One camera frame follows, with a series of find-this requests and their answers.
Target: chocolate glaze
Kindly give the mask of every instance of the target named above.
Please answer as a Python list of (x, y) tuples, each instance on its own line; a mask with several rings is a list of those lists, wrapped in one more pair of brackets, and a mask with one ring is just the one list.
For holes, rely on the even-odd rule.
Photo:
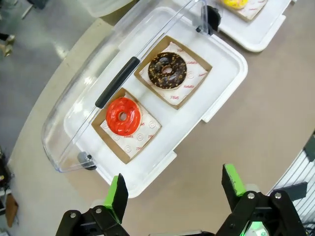
[(185, 61), (176, 53), (159, 53), (151, 61), (148, 69), (152, 83), (161, 89), (173, 89), (181, 85), (186, 78)]

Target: screw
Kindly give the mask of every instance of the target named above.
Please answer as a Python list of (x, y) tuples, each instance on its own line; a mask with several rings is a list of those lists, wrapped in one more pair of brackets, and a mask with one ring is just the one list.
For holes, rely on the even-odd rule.
[(248, 197), (249, 199), (254, 199), (254, 198), (255, 198), (255, 194), (254, 194), (254, 193), (249, 193), (249, 194), (247, 195), (247, 197)]
[(281, 193), (276, 193), (276, 194), (275, 194), (275, 198), (276, 198), (276, 199), (280, 199), (280, 198), (281, 198)]

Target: white plastic tray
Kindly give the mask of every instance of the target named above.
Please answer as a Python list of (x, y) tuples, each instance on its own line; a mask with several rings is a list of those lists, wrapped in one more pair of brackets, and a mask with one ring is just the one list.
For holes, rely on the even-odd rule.
[(291, 0), (268, 0), (261, 12), (251, 22), (246, 22), (225, 9), (218, 0), (207, 0), (208, 5), (219, 10), (221, 15), (219, 30), (251, 52), (261, 52), (268, 46), (285, 20), (283, 12), (290, 2)]
[[(86, 109), (86, 114), (89, 114), (91, 106), (110, 82), (106, 75), (117, 74), (129, 58), (136, 55), (174, 14), (170, 8), (157, 8), (130, 33), (119, 46), (120, 52), (102, 72), (102, 79), (80, 101), (80, 109)], [(181, 109), (175, 110), (131, 75), (123, 87), (161, 123), (162, 128), (158, 135), (128, 164), (119, 160), (91, 126), (77, 142), (81, 150), (88, 150), (94, 157), (97, 162), (96, 170), (108, 183), (118, 173), (123, 174), (130, 198), (138, 196), (172, 162), (176, 157), (174, 148), (201, 119), (208, 121), (219, 110), (244, 80), (248, 71), (242, 55), (216, 36), (197, 33), (187, 18), (182, 18), (167, 35), (188, 46), (213, 66), (196, 93)], [(84, 120), (81, 114), (83, 112), (72, 113), (64, 120), (65, 131), (71, 137)]]

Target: donut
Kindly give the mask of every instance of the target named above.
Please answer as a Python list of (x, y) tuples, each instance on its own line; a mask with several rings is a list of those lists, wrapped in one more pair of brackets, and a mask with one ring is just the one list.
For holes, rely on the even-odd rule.
[(106, 122), (113, 133), (120, 136), (132, 135), (141, 123), (140, 109), (129, 98), (117, 98), (107, 108)]
[(176, 53), (159, 53), (148, 68), (151, 82), (161, 89), (174, 89), (186, 78), (187, 67), (184, 59)]
[(242, 9), (248, 3), (248, 0), (221, 0), (223, 4), (234, 9)]

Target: red glaze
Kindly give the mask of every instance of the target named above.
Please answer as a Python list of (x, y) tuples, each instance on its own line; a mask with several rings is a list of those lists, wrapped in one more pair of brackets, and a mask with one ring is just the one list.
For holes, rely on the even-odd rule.
[(136, 132), (141, 123), (141, 113), (138, 105), (126, 97), (114, 100), (107, 109), (107, 125), (111, 131), (120, 136), (128, 136)]

